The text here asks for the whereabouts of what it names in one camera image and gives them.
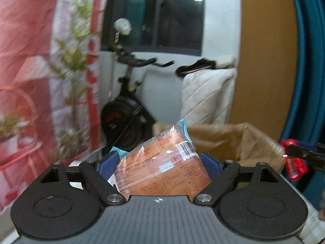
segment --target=pink blanket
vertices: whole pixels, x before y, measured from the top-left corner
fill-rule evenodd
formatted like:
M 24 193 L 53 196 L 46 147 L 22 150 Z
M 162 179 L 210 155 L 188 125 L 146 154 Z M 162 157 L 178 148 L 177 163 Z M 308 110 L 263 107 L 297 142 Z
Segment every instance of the pink blanket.
M 53 161 L 99 147 L 106 0 L 0 0 L 0 212 Z

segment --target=bike handlebar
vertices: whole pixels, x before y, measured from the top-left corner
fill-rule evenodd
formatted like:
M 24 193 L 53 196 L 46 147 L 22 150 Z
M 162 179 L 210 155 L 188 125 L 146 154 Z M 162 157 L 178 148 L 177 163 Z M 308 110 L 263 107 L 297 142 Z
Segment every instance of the bike handlebar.
M 136 59 L 133 54 L 125 50 L 121 45 L 116 45 L 116 44 L 111 44 L 110 45 L 110 50 L 113 52 L 116 52 L 119 57 L 117 60 L 121 63 L 133 66 L 133 67 L 144 67 L 149 64 L 153 64 L 159 67 L 167 67 L 171 66 L 174 64 L 174 61 L 167 62 L 165 64 L 159 64 L 156 63 L 157 59 L 156 58 L 151 58 L 151 59 Z

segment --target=window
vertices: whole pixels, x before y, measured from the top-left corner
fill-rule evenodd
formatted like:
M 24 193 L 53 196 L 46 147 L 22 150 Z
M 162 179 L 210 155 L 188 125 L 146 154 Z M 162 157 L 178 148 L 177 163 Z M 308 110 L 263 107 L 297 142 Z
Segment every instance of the window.
M 113 23 L 122 17 L 132 31 L 120 42 L 133 51 L 201 55 L 204 0 L 108 0 L 102 50 L 114 43 Z

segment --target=brown paper bag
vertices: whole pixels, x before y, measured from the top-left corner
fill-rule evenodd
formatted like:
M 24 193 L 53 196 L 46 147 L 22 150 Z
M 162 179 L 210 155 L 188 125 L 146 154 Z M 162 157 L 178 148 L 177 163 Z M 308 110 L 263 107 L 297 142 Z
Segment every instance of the brown paper bag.
M 156 123 L 154 135 L 169 126 Z M 254 167 L 257 162 L 267 162 L 278 173 L 284 167 L 282 147 L 264 132 L 249 123 L 196 124 L 187 131 L 199 155 L 209 152 L 219 160 L 234 160 L 241 166 Z

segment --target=white blanket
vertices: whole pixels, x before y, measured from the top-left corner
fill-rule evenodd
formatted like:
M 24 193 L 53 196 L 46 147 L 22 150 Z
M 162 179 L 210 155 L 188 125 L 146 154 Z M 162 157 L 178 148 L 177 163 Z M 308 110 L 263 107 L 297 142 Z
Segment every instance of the white blanket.
M 186 123 L 226 123 L 237 69 L 202 70 L 183 79 L 181 117 Z

